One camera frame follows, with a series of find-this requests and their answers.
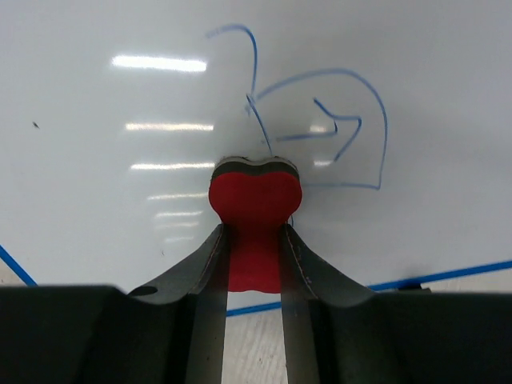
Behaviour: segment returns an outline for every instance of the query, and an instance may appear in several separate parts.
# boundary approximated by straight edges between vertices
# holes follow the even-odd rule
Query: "white surface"
[[[511,259],[511,12],[476,0],[2,2],[0,244],[38,283],[152,279],[218,223],[212,165],[269,154],[246,94],[305,184],[377,185],[384,120],[362,82],[332,74],[258,99],[289,76],[348,68],[386,107],[382,188],[305,187],[304,240],[365,284]],[[233,22],[258,42],[254,92],[248,35],[205,37]],[[332,130],[313,98],[361,117],[336,162],[356,118],[330,138],[276,140]]]

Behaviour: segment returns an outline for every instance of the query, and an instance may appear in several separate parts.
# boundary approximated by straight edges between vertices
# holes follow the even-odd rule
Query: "black object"
[[[129,295],[0,289],[0,383],[220,383],[228,237]],[[290,226],[280,243],[289,384],[512,382],[512,295],[376,294]]]

